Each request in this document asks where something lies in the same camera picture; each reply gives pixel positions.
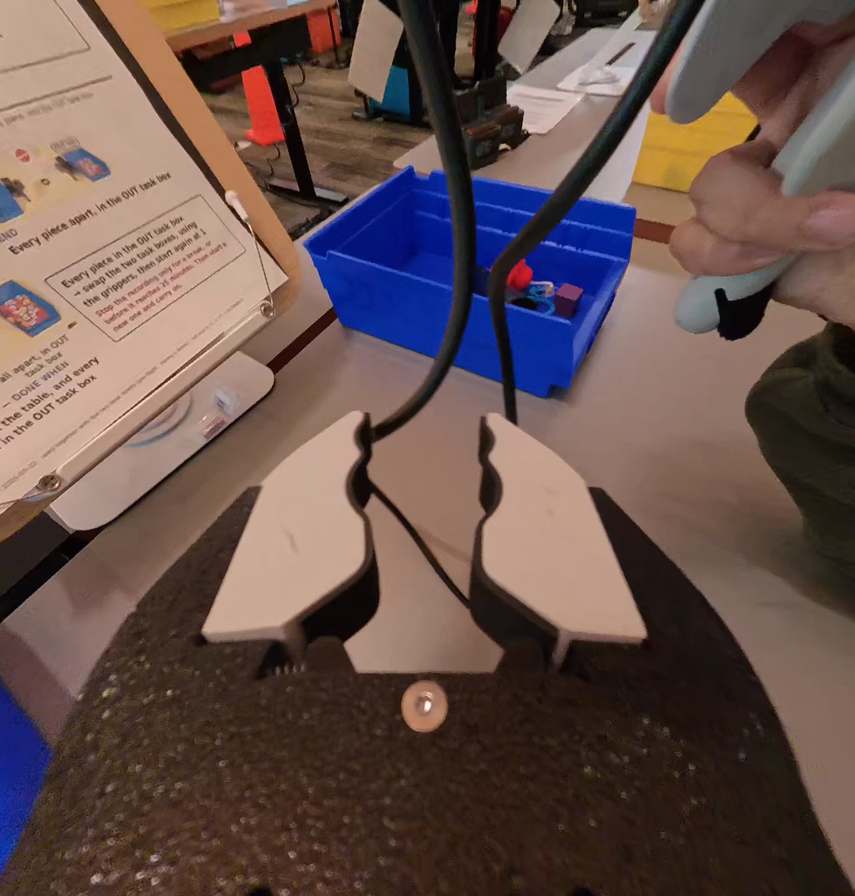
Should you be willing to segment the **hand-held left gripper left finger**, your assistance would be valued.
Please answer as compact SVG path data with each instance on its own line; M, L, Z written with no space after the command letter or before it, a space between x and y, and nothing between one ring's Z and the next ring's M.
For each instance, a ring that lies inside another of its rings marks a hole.
M352 411L265 477L203 623L208 643L263 641L303 653L323 636L346 642L373 619L371 442L368 414Z

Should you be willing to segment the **black-legged wooden table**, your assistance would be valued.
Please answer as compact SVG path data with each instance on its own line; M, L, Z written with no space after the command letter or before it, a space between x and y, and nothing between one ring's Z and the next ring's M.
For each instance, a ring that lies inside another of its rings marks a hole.
M293 36L299 39L308 36L306 24L290 23L304 21L309 13L327 13L333 47L336 49L340 31L333 28L332 15L337 7L338 3L332 1L299 2L287 6L265 2L236 4L234 11L219 21L172 29L164 34L168 46L179 54L183 69L199 91L205 91L212 84L249 69L264 69L294 174L291 181L270 175L266 179L265 189L275 196L328 209L329 212L343 207L349 198L316 186L312 178L282 60L290 58L296 50ZM233 38L241 32L249 35L249 44L221 51L203 60L191 55L194 48Z

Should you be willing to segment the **orange traffic cone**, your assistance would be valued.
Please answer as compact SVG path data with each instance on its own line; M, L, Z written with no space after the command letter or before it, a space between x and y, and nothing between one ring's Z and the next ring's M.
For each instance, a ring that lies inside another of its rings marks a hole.
M284 143L284 130L264 68L257 65L246 69L241 73L241 78L250 118L245 140L260 147Z

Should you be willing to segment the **blue box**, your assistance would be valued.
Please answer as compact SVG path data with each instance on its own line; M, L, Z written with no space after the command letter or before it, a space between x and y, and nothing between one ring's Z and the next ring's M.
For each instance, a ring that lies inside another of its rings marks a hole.
M389 70L382 99L365 98L363 113L366 120L380 118L414 127L428 125L417 76L409 68L396 64Z

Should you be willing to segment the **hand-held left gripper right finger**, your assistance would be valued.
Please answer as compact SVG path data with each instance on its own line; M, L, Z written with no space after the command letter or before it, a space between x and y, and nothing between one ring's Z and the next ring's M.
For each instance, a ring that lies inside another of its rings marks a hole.
M500 647L566 666L579 644L629 648L648 632L583 477L498 413L479 425L470 615Z

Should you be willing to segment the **black electronic device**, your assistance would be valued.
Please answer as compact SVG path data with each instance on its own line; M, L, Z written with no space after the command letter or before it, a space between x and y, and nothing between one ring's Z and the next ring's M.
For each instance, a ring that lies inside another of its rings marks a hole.
M456 92L456 111L471 171L493 164L529 136L521 106L508 100L508 81L497 74Z

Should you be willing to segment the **person's right hand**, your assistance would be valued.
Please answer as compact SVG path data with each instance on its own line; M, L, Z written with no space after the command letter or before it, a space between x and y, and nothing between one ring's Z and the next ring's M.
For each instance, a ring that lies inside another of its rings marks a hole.
M732 92L756 116L758 137L705 165L689 191L693 215L670 249L697 276L750 273L799 253L774 298L855 331L855 195L786 197L771 169L854 56L855 13L792 28L748 70Z

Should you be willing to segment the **white stand base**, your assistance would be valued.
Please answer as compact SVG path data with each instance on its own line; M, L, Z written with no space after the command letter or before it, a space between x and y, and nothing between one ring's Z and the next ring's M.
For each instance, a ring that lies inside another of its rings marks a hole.
M70 532L108 525L240 420L274 387L238 352L152 419L47 509Z

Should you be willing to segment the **printed paper sheet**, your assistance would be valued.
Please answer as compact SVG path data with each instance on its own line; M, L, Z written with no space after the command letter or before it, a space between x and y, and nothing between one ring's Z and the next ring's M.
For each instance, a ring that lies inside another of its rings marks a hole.
M545 135L553 130L584 99L584 91L571 92L523 84L508 84L506 99L523 112L523 130Z

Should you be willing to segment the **white card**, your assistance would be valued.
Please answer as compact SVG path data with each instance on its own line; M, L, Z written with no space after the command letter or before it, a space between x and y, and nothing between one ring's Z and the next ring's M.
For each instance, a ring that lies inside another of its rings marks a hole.
M524 74L561 14L556 1L518 2L500 39L498 54L518 74Z
M383 2L363 2L348 68L348 83L355 91L382 102L403 32L399 14Z

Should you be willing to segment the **white paper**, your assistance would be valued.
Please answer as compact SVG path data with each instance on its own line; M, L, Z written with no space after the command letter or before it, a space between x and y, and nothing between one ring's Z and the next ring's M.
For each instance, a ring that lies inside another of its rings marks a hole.
M556 85L558 91L600 97L619 97L632 82L646 46L636 43L636 31L621 29L590 60Z

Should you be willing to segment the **yellow plastic bin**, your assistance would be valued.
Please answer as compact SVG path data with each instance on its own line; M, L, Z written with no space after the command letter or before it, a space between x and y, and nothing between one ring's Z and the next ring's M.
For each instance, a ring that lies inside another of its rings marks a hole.
M757 125L756 117L732 94L688 125L650 113L634 183L687 193L711 158L747 140Z
M137 1L136 3L149 13L157 27L165 33L218 23L221 19L219 1Z

